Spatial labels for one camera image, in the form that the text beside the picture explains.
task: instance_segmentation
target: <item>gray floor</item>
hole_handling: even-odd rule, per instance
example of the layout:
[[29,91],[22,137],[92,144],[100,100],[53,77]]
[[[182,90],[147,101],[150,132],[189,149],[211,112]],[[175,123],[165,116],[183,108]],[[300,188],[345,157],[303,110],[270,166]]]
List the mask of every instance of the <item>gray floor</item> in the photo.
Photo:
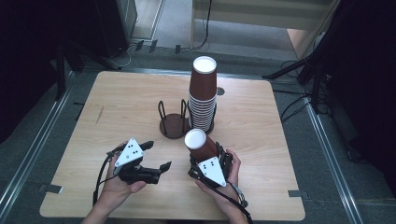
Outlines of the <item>gray floor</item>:
[[[217,30],[215,27],[221,26],[221,22],[209,23],[210,31],[213,30],[213,33],[209,32],[210,46],[207,45],[206,48],[203,48],[203,51],[185,50],[175,54],[174,47],[176,44],[182,46],[190,44],[190,20],[184,25],[177,24],[177,22],[183,20],[178,20],[175,17],[177,13],[173,13],[176,11],[173,4],[184,7],[190,3],[189,1],[178,0],[164,1],[161,17],[153,37],[153,39],[158,39],[158,46],[162,48],[156,48],[152,53],[149,53],[148,47],[139,51],[130,49],[130,62],[126,53],[114,59],[117,63],[129,62],[121,71],[160,69],[155,71],[184,71],[184,74],[188,74],[193,59],[206,54],[218,61],[219,72],[222,76],[234,74],[234,76],[229,77],[261,79],[261,75],[272,74],[279,70],[283,62],[295,59],[285,30],[256,26],[235,28],[237,26],[230,27],[230,24],[223,23],[224,26],[219,30],[229,31],[229,29],[235,28],[238,31],[240,29],[239,32],[232,35],[233,39],[227,40],[228,34],[214,32]],[[176,28],[171,28],[172,24],[177,26],[177,32],[173,30]],[[202,22],[197,21],[197,30],[200,27],[202,27]],[[260,29],[267,33],[263,35],[263,38],[259,38],[260,35],[244,35],[248,30],[257,32]],[[254,40],[249,39],[247,41],[247,38],[252,36],[255,36]],[[97,73],[105,70],[101,65],[88,59],[85,63],[84,71],[74,73],[72,75],[73,79],[68,82],[71,90],[68,98],[65,99],[64,108],[54,122],[35,165],[25,180],[26,182],[13,203],[12,209],[7,214],[6,223],[79,223],[81,221],[81,218],[47,218],[40,216],[39,207],[45,194],[39,192],[38,188],[41,183],[51,181],[76,125],[76,118],[81,105],[74,103],[85,102]],[[283,76],[272,82],[274,90],[300,91],[301,87],[296,83],[295,76],[295,73],[290,73],[288,76]],[[0,191],[4,191],[17,172],[24,156],[28,153],[36,134],[54,104],[55,94],[56,85],[42,97],[8,140],[0,145],[0,152],[2,155],[6,155],[2,156],[3,160],[0,163],[0,169],[3,171],[0,173]],[[281,114],[299,95],[275,92],[275,97],[279,114]],[[290,108],[289,112],[291,113],[303,104],[303,101],[299,102],[299,104]],[[337,159],[359,208],[361,222],[396,223],[396,202],[391,196],[382,174],[371,164],[351,162],[347,158],[346,146],[337,132],[332,118],[326,115],[320,115],[319,118],[331,143],[332,153]],[[335,185],[331,168],[326,161],[308,110],[305,109],[288,119],[283,123],[283,128],[299,188],[304,193],[303,202],[306,218],[298,223],[354,223],[347,216],[343,200],[340,198],[340,191]],[[264,223],[289,222],[267,221]]]

